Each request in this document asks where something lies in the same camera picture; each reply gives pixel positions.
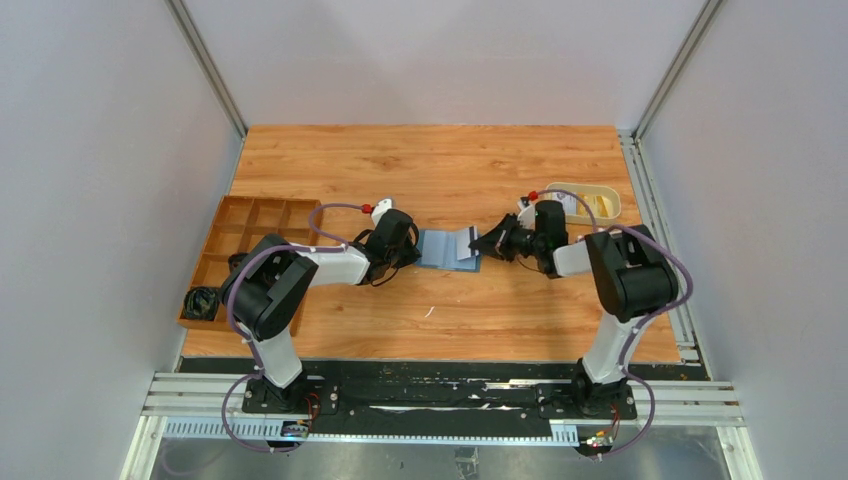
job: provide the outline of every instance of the white backdrop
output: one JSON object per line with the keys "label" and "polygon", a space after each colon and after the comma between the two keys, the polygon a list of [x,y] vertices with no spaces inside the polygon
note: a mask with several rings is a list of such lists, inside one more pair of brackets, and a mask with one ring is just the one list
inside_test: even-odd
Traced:
{"label": "white backdrop", "polygon": [[189,0],[248,124],[635,127],[703,0]]}
{"label": "white backdrop", "polygon": [[729,1],[645,146],[767,479],[845,478],[848,4]]}
{"label": "white backdrop", "polygon": [[162,1],[0,6],[0,478],[117,478],[240,146]]}

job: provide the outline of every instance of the robotic arm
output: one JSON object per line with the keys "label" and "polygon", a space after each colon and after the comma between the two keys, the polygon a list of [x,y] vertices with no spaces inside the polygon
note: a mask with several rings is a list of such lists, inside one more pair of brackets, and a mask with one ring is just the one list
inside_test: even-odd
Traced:
{"label": "robotic arm", "polygon": [[[522,198],[519,208],[470,247],[505,261],[533,256],[539,271],[552,279],[592,272],[604,312],[592,347],[578,362],[571,399],[583,414],[594,415],[628,396],[622,366],[652,321],[634,329],[645,315],[677,298],[677,277],[662,254],[627,232],[592,233],[569,245],[560,202],[534,205]],[[646,226],[631,228],[653,239]]]}
{"label": "robotic arm", "polygon": [[[394,208],[392,199],[381,200],[371,212],[371,219],[374,229],[363,231],[347,248],[330,252],[317,247],[307,247],[309,251],[285,250],[251,262],[268,249],[289,245],[283,237],[268,234],[221,286],[225,305],[230,295],[235,295],[232,314],[236,325],[253,339],[254,354],[264,366],[263,388],[275,397],[282,410],[294,409],[303,398],[306,378],[289,323],[306,291],[330,284],[378,286],[382,283],[375,282],[390,269],[397,273],[421,256],[417,248],[418,228],[409,215]],[[251,263],[234,292],[233,284]]]}

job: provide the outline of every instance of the gray floor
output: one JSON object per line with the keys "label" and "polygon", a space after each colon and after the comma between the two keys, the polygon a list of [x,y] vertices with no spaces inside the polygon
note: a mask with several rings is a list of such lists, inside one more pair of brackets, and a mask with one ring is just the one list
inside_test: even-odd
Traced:
{"label": "gray floor", "polygon": [[[619,443],[635,433],[622,428]],[[223,453],[201,471],[175,477]],[[259,454],[224,440],[170,440],[160,449],[154,479],[515,480],[515,479],[727,479],[715,429],[655,427],[620,457],[600,464],[557,447],[312,443],[291,454]]]}

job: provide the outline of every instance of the blue cloth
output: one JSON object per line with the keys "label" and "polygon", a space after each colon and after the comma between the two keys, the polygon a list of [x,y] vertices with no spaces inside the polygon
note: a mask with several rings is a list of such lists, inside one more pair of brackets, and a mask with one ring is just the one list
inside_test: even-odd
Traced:
{"label": "blue cloth", "polygon": [[457,272],[480,271],[482,257],[479,254],[457,260],[455,232],[421,230],[420,234],[421,239],[418,242],[418,248],[421,250],[421,258],[415,262],[419,267]]}

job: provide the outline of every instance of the wooden table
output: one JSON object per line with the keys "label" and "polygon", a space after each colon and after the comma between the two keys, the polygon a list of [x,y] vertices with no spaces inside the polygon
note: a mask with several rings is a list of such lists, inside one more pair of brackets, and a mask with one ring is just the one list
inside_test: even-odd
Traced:
{"label": "wooden table", "polygon": [[[254,126],[231,193],[356,204],[392,196],[422,229],[486,232],[516,211],[519,196],[554,181],[608,185],[621,196],[621,223],[640,222],[612,127]],[[352,239],[369,222],[329,209],[323,228]],[[550,280],[490,258],[480,273],[410,266],[379,288],[325,286],[305,302],[295,345],[322,358],[575,361],[601,315],[591,275]],[[183,354],[248,350],[232,333],[193,330]],[[679,359],[662,317],[634,360]]]}

